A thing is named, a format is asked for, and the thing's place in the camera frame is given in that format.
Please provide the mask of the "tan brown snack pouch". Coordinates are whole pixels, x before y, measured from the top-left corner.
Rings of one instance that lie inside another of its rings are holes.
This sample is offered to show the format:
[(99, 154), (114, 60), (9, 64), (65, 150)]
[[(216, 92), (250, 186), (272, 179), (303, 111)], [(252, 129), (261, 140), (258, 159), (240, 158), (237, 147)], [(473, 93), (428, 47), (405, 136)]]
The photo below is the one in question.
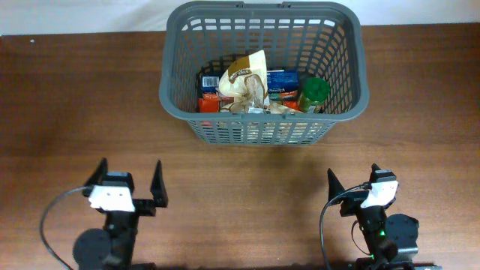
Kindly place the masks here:
[(263, 49), (235, 60), (219, 81), (219, 92), (233, 98), (221, 113), (262, 114), (269, 106), (266, 55)]

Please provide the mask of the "green lid spice jar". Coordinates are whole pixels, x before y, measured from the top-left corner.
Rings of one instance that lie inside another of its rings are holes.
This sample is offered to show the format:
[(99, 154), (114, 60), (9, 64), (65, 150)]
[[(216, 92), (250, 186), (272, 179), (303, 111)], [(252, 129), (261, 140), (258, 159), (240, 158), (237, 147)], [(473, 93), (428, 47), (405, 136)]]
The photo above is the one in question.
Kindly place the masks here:
[(322, 113), (323, 104), (331, 91), (330, 85), (322, 78), (309, 77), (301, 86), (298, 108), (303, 113)]

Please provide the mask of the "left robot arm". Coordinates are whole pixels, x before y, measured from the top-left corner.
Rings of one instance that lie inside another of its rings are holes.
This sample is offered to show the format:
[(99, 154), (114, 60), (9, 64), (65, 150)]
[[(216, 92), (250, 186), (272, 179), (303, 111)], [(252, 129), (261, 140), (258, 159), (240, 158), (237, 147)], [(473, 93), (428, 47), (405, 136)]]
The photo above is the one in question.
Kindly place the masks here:
[(151, 180), (151, 199), (134, 199), (134, 179), (129, 172), (108, 170), (107, 159), (83, 185), (82, 195), (90, 207), (105, 215), (101, 228), (87, 229), (73, 245), (79, 269), (152, 270), (153, 262), (132, 263), (141, 217), (154, 217), (158, 208), (168, 206), (162, 163), (158, 161)]

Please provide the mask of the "multicolour tissue pack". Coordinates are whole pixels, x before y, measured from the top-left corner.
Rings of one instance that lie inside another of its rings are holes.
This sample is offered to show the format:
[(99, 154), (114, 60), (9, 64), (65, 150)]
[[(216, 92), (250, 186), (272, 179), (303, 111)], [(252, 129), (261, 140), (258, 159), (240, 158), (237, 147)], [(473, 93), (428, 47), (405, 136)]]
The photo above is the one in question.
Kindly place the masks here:
[[(221, 73), (207, 73), (200, 77), (199, 90), (204, 100), (233, 101), (219, 92)], [(299, 90), (299, 76), (295, 70), (269, 70), (268, 95), (272, 101), (295, 101)]]

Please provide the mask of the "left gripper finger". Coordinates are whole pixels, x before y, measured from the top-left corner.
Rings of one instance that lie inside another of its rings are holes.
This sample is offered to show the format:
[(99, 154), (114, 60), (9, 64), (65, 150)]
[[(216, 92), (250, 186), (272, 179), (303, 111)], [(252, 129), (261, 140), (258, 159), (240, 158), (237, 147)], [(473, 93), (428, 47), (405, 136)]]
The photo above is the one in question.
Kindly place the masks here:
[(160, 160), (157, 161), (154, 170), (150, 191), (156, 206), (168, 206), (168, 196), (163, 180), (162, 163)]
[(103, 175), (105, 175), (108, 172), (108, 163), (107, 159), (103, 157), (100, 160), (100, 163), (98, 164), (97, 168), (95, 171), (92, 173), (92, 175), (87, 179), (85, 182), (84, 186), (93, 186), (93, 185), (99, 185), (101, 183), (101, 179)]

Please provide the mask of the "pale orange bag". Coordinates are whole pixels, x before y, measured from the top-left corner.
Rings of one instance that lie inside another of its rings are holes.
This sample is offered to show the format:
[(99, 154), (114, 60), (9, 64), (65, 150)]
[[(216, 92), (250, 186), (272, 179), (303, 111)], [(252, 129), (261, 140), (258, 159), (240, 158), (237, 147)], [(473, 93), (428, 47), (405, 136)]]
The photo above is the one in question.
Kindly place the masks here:
[(288, 106), (284, 106), (282, 104), (276, 103), (276, 102), (271, 102), (268, 105), (268, 111), (271, 114), (291, 114), (291, 113), (297, 113), (298, 110), (289, 108)]

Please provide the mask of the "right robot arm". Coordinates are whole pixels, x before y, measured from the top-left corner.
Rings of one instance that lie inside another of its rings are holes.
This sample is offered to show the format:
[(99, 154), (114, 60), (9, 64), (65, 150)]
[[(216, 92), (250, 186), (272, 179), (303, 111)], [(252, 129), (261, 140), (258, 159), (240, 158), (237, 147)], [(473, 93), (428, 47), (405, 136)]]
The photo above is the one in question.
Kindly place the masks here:
[(416, 243), (419, 222), (405, 214), (388, 216), (386, 210), (395, 202), (399, 188), (397, 176), (389, 169), (371, 166), (368, 181), (346, 189), (331, 169), (328, 176), (328, 202), (319, 221), (323, 232), (326, 210), (340, 205), (340, 216), (356, 217), (367, 245), (366, 257), (358, 258), (349, 269), (414, 269), (413, 257), (419, 252)]

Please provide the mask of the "grey plastic shopping basket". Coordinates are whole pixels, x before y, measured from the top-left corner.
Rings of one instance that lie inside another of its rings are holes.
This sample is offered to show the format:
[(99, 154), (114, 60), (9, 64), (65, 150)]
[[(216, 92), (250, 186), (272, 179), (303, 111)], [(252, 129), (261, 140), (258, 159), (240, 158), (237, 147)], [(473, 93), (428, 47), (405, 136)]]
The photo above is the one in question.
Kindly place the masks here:
[[(319, 77), (330, 92), (319, 113), (202, 113), (204, 74), (222, 74), (236, 59), (265, 52), (270, 70)], [(358, 17), (329, 1), (191, 1), (166, 23), (159, 98), (211, 144), (310, 145), (335, 124), (354, 119), (369, 101)]]

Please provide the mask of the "orange pasta package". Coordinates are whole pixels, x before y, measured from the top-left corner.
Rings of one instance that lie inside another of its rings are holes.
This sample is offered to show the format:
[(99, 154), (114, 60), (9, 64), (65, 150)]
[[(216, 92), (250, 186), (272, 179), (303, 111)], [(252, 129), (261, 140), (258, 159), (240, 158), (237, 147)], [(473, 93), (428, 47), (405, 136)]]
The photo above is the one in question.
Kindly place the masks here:
[[(270, 101), (282, 104), (294, 110), (301, 110), (295, 101)], [(223, 97), (219, 94), (204, 94), (198, 99), (201, 113), (248, 113), (248, 114), (271, 114), (268, 105), (255, 105), (251, 100), (235, 101), (234, 97)]]

